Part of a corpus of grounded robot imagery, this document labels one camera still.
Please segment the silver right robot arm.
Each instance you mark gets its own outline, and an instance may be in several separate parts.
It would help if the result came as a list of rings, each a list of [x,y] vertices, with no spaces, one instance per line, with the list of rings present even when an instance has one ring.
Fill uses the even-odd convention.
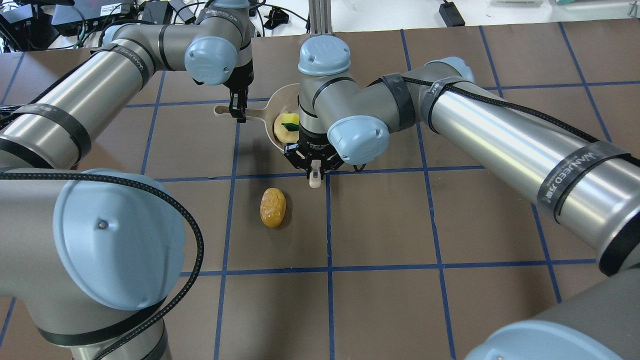
[[[597,253],[606,280],[492,333],[469,360],[639,358],[639,160],[552,116],[475,85],[459,57],[381,76],[349,73],[348,44],[307,39],[299,52],[299,140],[290,162],[310,174],[363,166],[391,133],[423,122],[532,201]]]

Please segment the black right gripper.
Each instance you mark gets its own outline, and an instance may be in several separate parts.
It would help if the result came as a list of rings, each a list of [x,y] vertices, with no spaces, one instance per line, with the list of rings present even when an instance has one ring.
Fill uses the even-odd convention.
[[[327,133],[300,131],[298,142],[285,143],[284,155],[294,168],[306,171],[307,180],[312,160],[321,161],[322,180],[327,173],[336,171],[345,164],[330,143]]]

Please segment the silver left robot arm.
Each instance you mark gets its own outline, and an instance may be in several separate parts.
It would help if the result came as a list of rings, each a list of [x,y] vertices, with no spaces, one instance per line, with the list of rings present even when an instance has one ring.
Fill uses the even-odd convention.
[[[253,80],[249,8],[208,0],[191,24],[115,23],[1,132],[1,296],[78,360],[172,357],[164,318],[199,275],[202,231],[153,178],[87,157],[159,72],[239,100]]]

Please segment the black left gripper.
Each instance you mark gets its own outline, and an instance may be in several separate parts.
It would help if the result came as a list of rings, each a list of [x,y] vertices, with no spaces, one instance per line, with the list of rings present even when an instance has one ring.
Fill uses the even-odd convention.
[[[246,123],[249,88],[254,81],[253,64],[244,64],[233,69],[229,77],[229,112],[238,123]]]

